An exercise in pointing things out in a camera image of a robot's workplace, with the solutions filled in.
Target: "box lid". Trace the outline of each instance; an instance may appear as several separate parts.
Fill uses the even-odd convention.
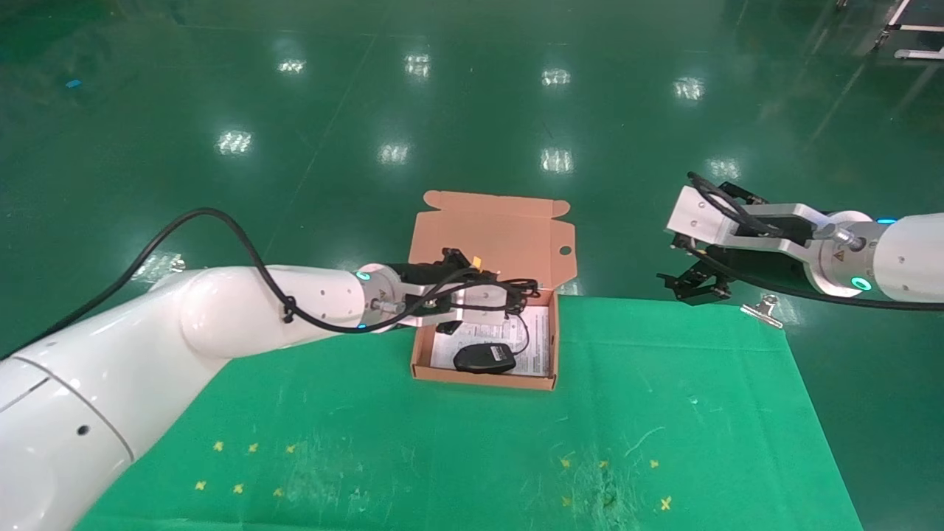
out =
[[[566,201],[437,190],[423,200],[437,210],[416,215],[412,264],[457,248],[469,260],[481,258],[500,280],[535,279],[554,289],[577,276],[574,226],[554,219],[570,210]]]

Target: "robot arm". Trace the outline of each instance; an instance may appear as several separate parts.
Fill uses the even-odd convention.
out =
[[[500,323],[504,312],[486,307],[501,310],[514,294],[494,283],[463,288],[494,275],[469,270],[455,249],[446,255],[433,265],[371,264],[355,273],[267,269],[300,307],[344,329],[369,330],[425,295],[396,324]],[[435,292],[455,293],[430,294],[457,272],[461,283]],[[0,362],[0,531],[71,528],[229,360],[337,334],[287,318],[256,269],[219,267],[167,277],[15,352]]]
[[[666,225],[675,234],[673,247],[689,252],[698,242],[708,247],[698,251],[700,261],[679,277],[660,275],[678,300],[694,305],[727,299],[731,295],[728,282],[738,277],[710,265],[716,263],[727,272],[736,270],[792,288],[792,295],[802,296],[806,291],[818,300],[837,301],[872,291],[894,301],[944,301],[944,268],[940,266],[944,214],[878,222],[855,211],[825,214],[800,203],[769,204],[730,183],[722,184],[720,190],[745,199],[746,213],[778,233],[758,233],[710,204],[703,191],[683,187]],[[876,302],[872,306],[890,309],[944,309],[932,304],[858,302]]]

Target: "green floor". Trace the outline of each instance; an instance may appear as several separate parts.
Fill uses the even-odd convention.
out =
[[[568,292],[641,299],[689,263],[662,233],[687,170],[824,210],[941,212],[941,75],[891,59],[941,43],[855,55],[888,4],[6,0],[0,347],[196,206],[269,262],[353,268],[406,258],[429,189],[566,199]],[[246,263],[212,221],[160,253]],[[944,317],[781,310],[863,525],[944,528]]]

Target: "mouse cable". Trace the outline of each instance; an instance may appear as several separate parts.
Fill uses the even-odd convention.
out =
[[[20,351],[49,335],[59,332],[60,330],[66,328],[67,326],[73,324],[74,322],[84,317],[91,310],[95,309],[102,302],[105,302],[105,300],[107,300],[112,295],[117,293],[119,289],[121,289],[125,284],[127,284],[131,280],[131,277],[133,277],[134,274],[144,264],[144,261],[147,260],[147,257],[150,256],[151,253],[154,252],[154,250],[158,247],[158,245],[160,245],[160,243],[163,242],[167,238],[167,236],[169,236],[171,233],[173,233],[178,228],[180,228],[180,226],[183,225],[184,223],[187,223],[188,221],[196,217],[200,217],[204,215],[219,219],[220,221],[225,223],[227,227],[229,227],[229,229],[233,232],[233,234],[236,236],[236,238],[245,248],[246,253],[249,254],[249,259],[251,260],[253,267],[255,267],[256,271],[258,271],[259,275],[262,277],[262,281],[265,283],[266,286],[268,286],[269,290],[272,291],[272,293],[276,296],[278,301],[284,305],[286,318],[300,317],[302,320],[318,328],[327,330],[329,332],[335,332],[337,334],[368,334],[376,330],[380,330],[381,328],[386,328],[388,326],[397,324],[404,317],[408,317],[414,311],[418,310],[427,301],[438,299],[446,295],[451,295],[452,293],[461,291],[468,287],[474,287],[474,286],[479,286],[479,285],[498,286],[505,289],[509,293],[509,296],[516,295],[519,299],[524,298],[524,297],[532,297],[532,295],[530,295],[530,292],[535,292],[537,289],[536,281],[522,281],[520,279],[517,279],[515,281],[512,281],[511,283],[500,282],[500,281],[485,281],[485,280],[471,281],[471,282],[466,282],[458,286],[453,286],[449,289],[443,290],[443,287],[446,284],[456,282],[464,275],[467,275],[473,272],[478,272],[478,270],[475,268],[459,269],[447,275],[439,283],[433,286],[433,288],[430,289],[425,295],[420,297],[416,302],[411,304],[406,310],[404,310],[400,314],[397,314],[394,317],[391,317],[379,323],[362,326],[360,328],[337,326],[335,324],[331,324],[323,320],[320,320],[316,317],[313,317],[308,312],[305,312],[304,310],[302,310],[301,308],[297,306],[294,297],[285,295],[285,292],[282,291],[282,288],[279,287],[275,279],[272,278],[272,275],[269,273],[268,269],[265,268],[265,263],[262,261],[262,257],[259,255],[259,252],[256,250],[256,248],[252,245],[252,242],[249,240],[249,237],[246,235],[243,228],[240,227],[239,224],[236,223],[236,220],[230,217],[229,214],[226,214],[223,211],[213,209],[213,208],[198,208],[198,209],[191,210],[188,213],[178,216],[176,219],[174,219],[174,221],[171,221],[166,227],[161,229],[160,232],[158,232],[157,235],[155,235],[154,238],[152,238],[151,241],[148,242],[148,244],[144,247],[141,253],[138,254],[137,258],[135,258],[134,261],[131,262],[131,265],[125,270],[125,272],[123,272],[121,276],[118,277],[118,279],[115,282],[113,282],[111,285],[109,285],[109,287],[107,287],[104,291],[102,291],[101,293],[93,297],[91,300],[89,300],[85,304],[82,304],[81,306],[79,306],[69,315],[67,315],[66,317],[63,317],[62,319],[57,321],[55,324],[53,324],[46,330],[42,331],[42,333],[40,333],[39,335],[33,337],[29,341],[26,341],[23,345],[17,347],[16,349],[9,352],[8,354],[0,357],[0,359],[5,359],[9,357],[11,354],[17,351]],[[492,311],[499,311],[499,310],[503,311],[504,308],[495,307],[492,309]]]
[[[521,347],[518,351],[512,352],[512,355],[517,356],[523,351],[528,349],[528,346],[531,344],[531,331],[528,330],[528,323],[525,322],[525,318],[521,314],[515,314],[518,317],[518,320],[521,321],[521,326],[525,327],[525,346]]]

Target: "cardboard box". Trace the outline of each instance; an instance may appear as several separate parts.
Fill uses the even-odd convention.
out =
[[[559,285],[577,276],[574,226],[554,218],[567,213],[566,201],[429,191],[423,200],[432,212],[416,216],[410,263],[442,259],[443,248],[457,248],[499,280],[528,278],[541,284],[541,297],[528,305],[548,307],[550,375],[472,374],[430,367],[434,326],[416,331],[410,367],[418,380],[552,390],[557,385],[561,323],[557,313]]]

